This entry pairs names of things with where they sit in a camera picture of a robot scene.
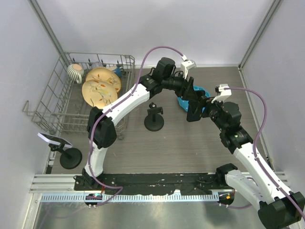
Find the blue polka dot plate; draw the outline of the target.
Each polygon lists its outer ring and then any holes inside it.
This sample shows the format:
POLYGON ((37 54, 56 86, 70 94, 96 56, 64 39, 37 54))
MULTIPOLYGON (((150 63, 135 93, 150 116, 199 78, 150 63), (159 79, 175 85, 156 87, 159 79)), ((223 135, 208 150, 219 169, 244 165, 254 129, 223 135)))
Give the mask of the blue polka dot plate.
MULTIPOLYGON (((205 91, 205 96, 206 97, 210 97, 210 93, 202 88, 202 87, 199 87, 199 86, 193 86, 193 89, 197 92, 197 91, 205 91)), ((189 107, 189 102, 186 101, 186 100, 183 100, 182 98, 178 97, 178 103, 180 105, 180 107, 185 111, 187 112, 188 111, 188 107, 189 107)))

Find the black phone stand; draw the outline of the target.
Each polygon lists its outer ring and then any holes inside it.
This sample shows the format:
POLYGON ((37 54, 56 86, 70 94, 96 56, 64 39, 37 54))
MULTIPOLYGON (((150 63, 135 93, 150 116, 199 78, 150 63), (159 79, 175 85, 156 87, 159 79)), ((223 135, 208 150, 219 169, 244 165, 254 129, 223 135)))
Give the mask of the black phone stand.
POLYGON ((82 153, 77 148, 67 147, 65 144, 55 145, 49 144, 50 150, 52 152, 59 152, 60 156, 60 165, 64 169, 74 169, 82 161, 82 153))
POLYGON ((148 115, 144 119, 144 126, 147 130, 156 132, 164 126, 163 108, 158 107, 155 103, 149 104, 148 115))

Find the phone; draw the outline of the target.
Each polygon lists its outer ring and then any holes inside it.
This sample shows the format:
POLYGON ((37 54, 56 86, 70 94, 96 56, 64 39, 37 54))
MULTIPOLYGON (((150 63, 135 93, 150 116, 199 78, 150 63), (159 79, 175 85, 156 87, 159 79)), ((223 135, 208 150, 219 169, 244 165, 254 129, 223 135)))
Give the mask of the phone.
POLYGON ((45 133, 38 133, 37 136, 49 144, 53 144, 56 146, 63 145, 66 148, 72 148, 72 144, 69 141, 65 140, 64 138, 45 133))

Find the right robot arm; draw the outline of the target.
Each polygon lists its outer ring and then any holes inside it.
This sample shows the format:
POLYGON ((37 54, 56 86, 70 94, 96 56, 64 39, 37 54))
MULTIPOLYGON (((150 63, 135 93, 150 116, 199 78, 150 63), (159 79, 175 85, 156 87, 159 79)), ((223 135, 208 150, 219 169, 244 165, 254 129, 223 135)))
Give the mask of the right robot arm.
POLYGON ((210 118, 220 130, 224 147, 236 157, 251 175, 248 179, 234 165, 217 168, 216 185, 236 189, 256 210, 267 229, 282 229, 299 222, 305 197, 283 183, 258 152, 254 141, 241 126, 238 104, 217 102, 201 96, 189 101, 187 121, 210 118))

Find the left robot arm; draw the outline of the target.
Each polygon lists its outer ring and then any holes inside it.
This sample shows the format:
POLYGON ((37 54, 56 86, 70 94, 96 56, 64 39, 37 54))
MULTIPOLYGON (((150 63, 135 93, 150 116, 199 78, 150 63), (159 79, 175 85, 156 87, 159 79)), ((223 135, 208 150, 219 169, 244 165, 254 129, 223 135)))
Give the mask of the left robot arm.
POLYGON ((90 190, 97 190, 101 186, 102 179, 99 175, 103 173, 105 155, 117 138, 115 126, 134 108, 147 102, 162 90, 172 90, 177 97, 188 101, 186 117, 188 122, 200 120, 203 111, 200 98, 205 92, 195 91, 193 78, 188 75, 188 71, 196 64, 184 56, 180 67, 181 76, 174 75, 174 66, 175 62, 172 59, 161 58, 152 73, 140 76, 139 81, 118 100, 105 108, 99 109, 95 106, 91 109, 87 125, 90 151, 83 170, 85 185, 90 190))

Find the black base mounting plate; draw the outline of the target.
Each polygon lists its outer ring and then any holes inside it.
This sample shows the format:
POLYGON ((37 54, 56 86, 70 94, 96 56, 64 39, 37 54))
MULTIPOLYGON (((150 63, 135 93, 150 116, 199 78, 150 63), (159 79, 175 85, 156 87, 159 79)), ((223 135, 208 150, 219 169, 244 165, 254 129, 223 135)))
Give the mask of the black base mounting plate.
POLYGON ((107 185, 103 187, 89 175, 74 175, 76 191, 105 191, 113 195, 123 187, 121 195, 172 195, 179 190, 182 195, 211 194, 213 190, 232 190, 219 181, 214 173, 155 173, 155 174, 101 174, 97 179, 107 185))

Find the blue ceramic cup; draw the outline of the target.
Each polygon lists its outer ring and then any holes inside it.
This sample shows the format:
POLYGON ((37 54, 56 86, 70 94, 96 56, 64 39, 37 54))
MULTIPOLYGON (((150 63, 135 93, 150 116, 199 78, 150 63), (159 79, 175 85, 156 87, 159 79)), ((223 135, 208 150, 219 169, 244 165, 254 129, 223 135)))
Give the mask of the blue ceramic cup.
POLYGON ((124 73, 124 69, 120 68, 118 66, 111 66, 108 68, 110 71, 112 71, 113 73, 115 73, 119 78, 121 78, 123 76, 124 73))

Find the rear yellow bird plate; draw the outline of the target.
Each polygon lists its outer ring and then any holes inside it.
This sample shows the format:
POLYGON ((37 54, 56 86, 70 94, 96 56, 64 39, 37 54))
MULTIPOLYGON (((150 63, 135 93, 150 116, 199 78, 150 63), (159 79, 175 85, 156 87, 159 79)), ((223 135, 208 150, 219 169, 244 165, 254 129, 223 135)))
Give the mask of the rear yellow bird plate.
POLYGON ((119 76, 107 68, 99 67, 90 70, 85 78, 85 81, 89 80, 105 81, 111 84, 117 92, 122 88, 122 82, 119 76))

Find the clear glass in rack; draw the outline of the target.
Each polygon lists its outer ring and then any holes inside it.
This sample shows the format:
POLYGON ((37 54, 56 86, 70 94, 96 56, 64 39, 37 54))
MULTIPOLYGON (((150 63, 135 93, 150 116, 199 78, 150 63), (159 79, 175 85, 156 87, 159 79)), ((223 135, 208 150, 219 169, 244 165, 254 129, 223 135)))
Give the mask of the clear glass in rack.
POLYGON ((92 69, 95 69, 95 68, 100 68, 100 67, 103 67, 103 64, 101 62, 94 62, 92 64, 92 69))

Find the striped white mug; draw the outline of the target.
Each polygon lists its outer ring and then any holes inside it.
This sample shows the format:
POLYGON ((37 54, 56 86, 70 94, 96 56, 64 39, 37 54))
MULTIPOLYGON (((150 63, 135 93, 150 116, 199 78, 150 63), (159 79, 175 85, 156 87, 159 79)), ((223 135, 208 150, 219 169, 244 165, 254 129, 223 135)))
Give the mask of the striped white mug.
POLYGON ((79 64, 70 64, 67 67, 67 76, 71 83, 81 84, 84 76, 84 69, 79 64))

